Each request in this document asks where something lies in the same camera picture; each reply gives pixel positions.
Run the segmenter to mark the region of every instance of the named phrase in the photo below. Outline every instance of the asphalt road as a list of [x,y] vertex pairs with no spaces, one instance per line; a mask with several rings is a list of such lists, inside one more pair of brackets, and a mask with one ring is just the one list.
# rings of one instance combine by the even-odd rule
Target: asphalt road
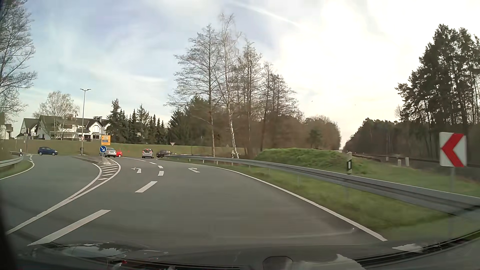
[[115,158],[100,171],[73,157],[32,160],[31,170],[0,180],[15,248],[50,241],[151,248],[379,242],[291,194],[220,168]]

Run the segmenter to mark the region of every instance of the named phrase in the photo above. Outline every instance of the blue car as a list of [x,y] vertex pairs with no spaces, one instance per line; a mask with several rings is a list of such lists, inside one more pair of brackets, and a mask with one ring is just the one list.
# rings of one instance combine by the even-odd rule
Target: blue car
[[42,146],[38,149],[38,154],[41,155],[58,155],[58,152],[56,150],[51,149],[50,147]]

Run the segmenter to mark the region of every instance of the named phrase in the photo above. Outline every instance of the orange direction sign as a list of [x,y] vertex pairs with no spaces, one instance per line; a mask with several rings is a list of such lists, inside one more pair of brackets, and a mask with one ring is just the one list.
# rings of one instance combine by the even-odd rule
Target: orange direction sign
[[110,145],[110,135],[102,135],[102,145]]
[[467,136],[461,133],[440,132],[440,166],[467,166]]

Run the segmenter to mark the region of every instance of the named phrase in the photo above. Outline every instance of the roof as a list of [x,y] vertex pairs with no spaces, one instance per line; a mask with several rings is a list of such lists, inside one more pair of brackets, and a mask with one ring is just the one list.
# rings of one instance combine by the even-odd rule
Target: roof
[[[79,117],[73,117],[72,119],[70,118],[65,118],[63,119],[61,116],[49,116],[49,115],[40,115],[40,119],[45,123],[45,124],[53,124],[55,121],[57,123],[65,123],[65,124],[73,124],[73,125],[82,125],[82,123],[85,125],[85,129],[83,132],[90,132],[89,128],[97,122],[96,119],[93,118],[79,118]],[[100,122],[100,125],[105,125],[108,120],[102,120],[98,121]],[[49,131],[53,131],[53,127],[51,125],[46,125],[46,128],[49,129]]]
[[36,124],[38,124],[38,118],[24,118],[25,127],[32,129]]

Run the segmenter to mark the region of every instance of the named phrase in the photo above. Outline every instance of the lamp post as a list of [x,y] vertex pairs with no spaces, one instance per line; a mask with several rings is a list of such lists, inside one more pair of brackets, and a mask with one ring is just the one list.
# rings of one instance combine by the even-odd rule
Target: lamp post
[[84,116],[85,116],[85,94],[87,93],[88,90],[91,90],[91,89],[81,89],[84,92],[84,109],[83,109],[83,112],[82,112],[82,146],[80,147],[80,151],[82,153],[82,155],[84,154],[84,129],[85,129],[85,126],[84,126]]

